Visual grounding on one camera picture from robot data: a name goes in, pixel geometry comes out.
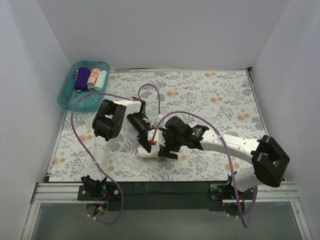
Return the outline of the white towel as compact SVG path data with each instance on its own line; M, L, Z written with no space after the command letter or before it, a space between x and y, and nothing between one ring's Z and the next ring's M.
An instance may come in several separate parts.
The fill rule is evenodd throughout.
M136 156L140 159L150 159L150 158L158 158L160 151L160 144L156 143L155 145L151 145L151 151L147 152L142 145L139 145L137 148Z

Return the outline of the purple towel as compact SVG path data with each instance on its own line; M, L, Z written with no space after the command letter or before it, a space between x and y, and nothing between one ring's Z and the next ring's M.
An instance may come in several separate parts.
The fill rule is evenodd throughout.
M85 92L88 90L88 79L91 70L87 67L80 67L77 72L77 77L74 83L74 90L77 92Z

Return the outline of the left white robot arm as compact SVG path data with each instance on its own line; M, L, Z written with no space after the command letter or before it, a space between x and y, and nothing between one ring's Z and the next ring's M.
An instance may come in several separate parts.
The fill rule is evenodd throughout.
M156 151L156 143L152 141L153 130L146 122L146 102L141 99L102 101L92 122L94 134L94 151L90 154L94 158L93 173L81 177L82 186L79 187L79 201L102 201L121 199L120 190L114 183L108 183L108 177L102 173L102 167L107 163L113 140L120 134L124 120L128 120L137 131L139 146L137 155L148 157Z

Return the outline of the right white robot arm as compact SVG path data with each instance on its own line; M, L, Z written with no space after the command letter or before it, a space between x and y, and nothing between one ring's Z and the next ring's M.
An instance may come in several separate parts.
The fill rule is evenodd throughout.
M255 186L266 185L278 188L284 178L290 157L269 136L260 139L221 135L212 127L204 125L189 126L179 117L171 117L164 127L157 127L150 143L159 144L159 156L176 158L181 147L205 152L226 154L250 164L250 167L235 171L231 166L231 176L226 184L227 195L237 199Z

